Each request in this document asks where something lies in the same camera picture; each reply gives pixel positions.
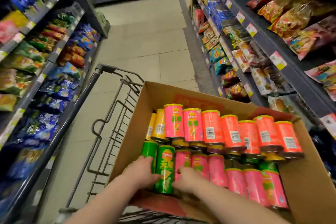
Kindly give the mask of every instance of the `shopping cart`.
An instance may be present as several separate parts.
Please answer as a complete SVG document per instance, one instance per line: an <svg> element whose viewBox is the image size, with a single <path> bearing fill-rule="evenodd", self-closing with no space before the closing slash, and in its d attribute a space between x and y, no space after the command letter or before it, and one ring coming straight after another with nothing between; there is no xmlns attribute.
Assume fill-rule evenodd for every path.
<svg viewBox="0 0 336 224"><path fill-rule="evenodd" d="M80 107L88 97L90 91L93 86L97 82L99 76L103 73L111 73L118 75L120 77L120 86L115 94L113 102L107 111L105 119L97 119L93 122L91 131L96 136L95 141L91 147L91 150L84 162L82 170L76 180L76 183L73 187L73 190L69 196L69 199L65 205L65 208L59 210L59 217L56 220L56 224L61 224L65 222L71 215L76 212L78 209L71 207L72 200L74 198L75 192L80 184L80 181L85 173L85 170L89 173L94 174L94 178L92 180L92 184L90 186L89 191L87 192L87 197L85 203L87 203L92 196L95 196L97 192L103 189L105 182L101 182L101 178L108 177L111 173L111 169L113 167L114 160L117 157L117 152L119 151L120 145L125 136L128 123L131 119L132 113L134 111L135 105L137 103L141 88L143 86L144 80L137 74L127 70L119 69L109 65L97 65L95 72L90 77L89 82L87 83L85 89L82 94L78 98L76 104L78 103L77 112ZM140 83L134 82L130 76L134 76L136 79L139 79ZM119 100L119 96L122 92L126 91L126 97L124 101ZM108 138L107 145L102 145L101 147L105 147L103 155L101 156L101 160L97 168L92 168L93 159L96 156L96 153L99 149L99 146L102 142L102 132L106 124L111 121L111 117L116 116L117 120L115 122L114 128L111 131L111 135ZM100 123L100 128L97 132L96 126ZM125 213L119 219L120 223L158 223L158 224L174 224L174 223L185 223L186 221L199 222L197 220L193 220L191 218L183 218L179 216L173 216L166 213L160 213L156 211L149 210L140 210L132 213Z"/></svg>

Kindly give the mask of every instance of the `store aisle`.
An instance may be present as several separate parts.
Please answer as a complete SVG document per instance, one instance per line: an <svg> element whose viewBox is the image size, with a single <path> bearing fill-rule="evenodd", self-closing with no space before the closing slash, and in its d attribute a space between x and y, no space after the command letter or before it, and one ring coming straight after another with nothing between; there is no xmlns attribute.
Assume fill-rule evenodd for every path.
<svg viewBox="0 0 336 224"><path fill-rule="evenodd" d="M186 2L184 7L188 7L189 0L183 1ZM179 0L139 0L97 10L109 20L111 30L101 45L94 67L98 63L108 64L136 72L146 81L199 90L183 30L187 26ZM38 223L54 223L58 209L65 206L95 140L91 124L106 116L119 84L118 76L102 74L74 120L53 168ZM125 95L123 90L119 99ZM116 118L113 115L103 130L101 147L91 165L93 169L98 168ZM94 174L85 171L70 206L80 208L84 205L93 178ZM107 177L98 179L103 183L106 180ZM93 192L102 188L102 185L95 185Z"/></svg>

